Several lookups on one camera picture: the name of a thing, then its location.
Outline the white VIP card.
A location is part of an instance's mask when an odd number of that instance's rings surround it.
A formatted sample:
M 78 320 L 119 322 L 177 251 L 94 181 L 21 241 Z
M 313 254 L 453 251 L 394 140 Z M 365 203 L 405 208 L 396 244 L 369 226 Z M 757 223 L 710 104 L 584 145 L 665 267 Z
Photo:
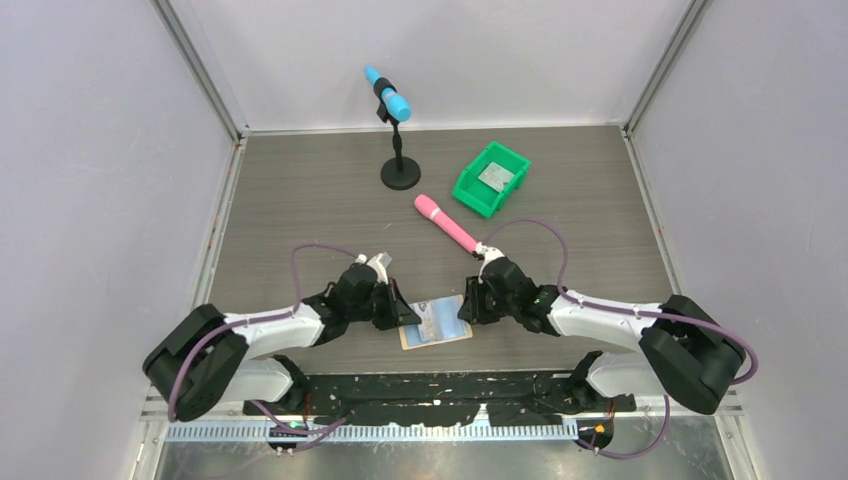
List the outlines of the white VIP card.
M 495 162 L 491 162 L 478 175 L 478 179 L 482 183 L 498 193 L 503 193 L 513 181 L 514 177 L 514 173 Z

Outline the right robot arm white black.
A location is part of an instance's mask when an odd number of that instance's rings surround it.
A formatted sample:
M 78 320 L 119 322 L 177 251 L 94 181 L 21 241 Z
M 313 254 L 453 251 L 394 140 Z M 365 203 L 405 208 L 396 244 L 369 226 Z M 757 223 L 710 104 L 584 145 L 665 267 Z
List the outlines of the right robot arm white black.
M 511 317 L 527 331 L 583 337 L 623 348 L 591 351 L 566 379 L 562 398 L 575 411 L 596 410 L 627 395 L 666 394 L 704 415 L 716 412 L 747 358 L 740 342 L 691 299 L 631 304 L 538 285 L 506 257 L 466 280 L 458 316 L 471 325 Z

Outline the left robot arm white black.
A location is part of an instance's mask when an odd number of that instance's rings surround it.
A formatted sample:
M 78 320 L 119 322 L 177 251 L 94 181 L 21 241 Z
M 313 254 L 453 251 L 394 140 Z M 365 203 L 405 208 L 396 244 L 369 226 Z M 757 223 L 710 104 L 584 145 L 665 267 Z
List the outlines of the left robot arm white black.
M 377 259 L 352 263 L 335 282 L 295 305 L 253 314 L 194 308 L 145 358 L 142 371 L 166 400 L 172 422 L 193 421 L 225 402 L 270 402 L 298 412 L 307 398 L 300 373 L 281 353 L 344 335 L 357 322 L 385 331 L 418 325 Z

